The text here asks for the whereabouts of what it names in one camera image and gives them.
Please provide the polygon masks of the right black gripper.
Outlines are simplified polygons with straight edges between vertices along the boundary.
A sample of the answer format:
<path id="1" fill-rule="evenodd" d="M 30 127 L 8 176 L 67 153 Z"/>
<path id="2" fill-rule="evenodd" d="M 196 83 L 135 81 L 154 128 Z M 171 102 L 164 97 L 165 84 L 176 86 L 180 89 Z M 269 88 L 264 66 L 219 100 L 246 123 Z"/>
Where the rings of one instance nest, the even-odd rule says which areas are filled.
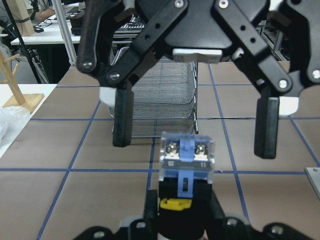
<path id="1" fill-rule="evenodd" d="M 131 215 L 120 222 L 112 232 L 103 226 L 92 226 L 81 232 L 75 240 L 199 240 L 206 234 L 208 240 L 310 240 L 311 237 L 280 222 L 266 225 L 262 231 L 249 225 L 239 214 L 225 213 L 214 192 L 209 202 L 209 224 L 201 226 L 164 227 L 157 225 L 158 192 L 148 190 L 142 215 Z"/>

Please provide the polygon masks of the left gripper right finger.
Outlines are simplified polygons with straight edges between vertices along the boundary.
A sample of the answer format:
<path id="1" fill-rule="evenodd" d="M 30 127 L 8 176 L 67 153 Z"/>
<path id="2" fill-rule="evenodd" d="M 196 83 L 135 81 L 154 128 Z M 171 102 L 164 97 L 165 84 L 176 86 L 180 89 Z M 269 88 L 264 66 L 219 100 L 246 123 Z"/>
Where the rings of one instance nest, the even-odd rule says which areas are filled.
<path id="1" fill-rule="evenodd" d="M 274 159 L 279 118 L 295 113 L 303 90 L 320 83 L 320 3 L 317 0 L 217 0 L 212 14 L 232 43 L 241 49 L 235 65 L 260 94 L 256 105 L 254 154 Z M 256 27 L 270 20 L 291 43 L 285 71 Z"/>

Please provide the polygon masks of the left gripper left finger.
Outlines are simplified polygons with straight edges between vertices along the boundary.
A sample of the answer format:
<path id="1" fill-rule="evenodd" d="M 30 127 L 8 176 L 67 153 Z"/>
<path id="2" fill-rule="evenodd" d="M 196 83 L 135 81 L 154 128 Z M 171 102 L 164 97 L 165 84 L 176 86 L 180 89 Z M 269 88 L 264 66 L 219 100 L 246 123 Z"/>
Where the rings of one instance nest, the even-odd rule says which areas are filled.
<path id="1" fill-rule="evenodd" d="M 112 41 L 117 29 L 134 12 L 154 12 L 129 49 L 110 63 Z M 132 87 L 162 56 L 171 58 L 165 37 L 180 19 L 176 0 L 89 0 L 82 20 L 77 69 L 98 80 L 100 86 L 116 89 L 113 145 L 126 147 L 132 139 L 134 93 Z"/>

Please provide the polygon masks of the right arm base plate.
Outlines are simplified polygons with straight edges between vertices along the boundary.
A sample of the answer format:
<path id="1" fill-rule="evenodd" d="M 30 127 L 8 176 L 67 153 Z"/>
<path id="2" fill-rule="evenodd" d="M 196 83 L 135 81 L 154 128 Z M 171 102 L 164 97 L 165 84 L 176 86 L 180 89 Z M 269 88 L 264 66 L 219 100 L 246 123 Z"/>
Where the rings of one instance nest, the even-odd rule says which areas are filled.
<path id="1" fill-rule="evenodd" d="M 309 179 L 313 189 L 320 192 L 320 168 L 319 167 L 306 167 L 304 169 L 307 178 Z"/>

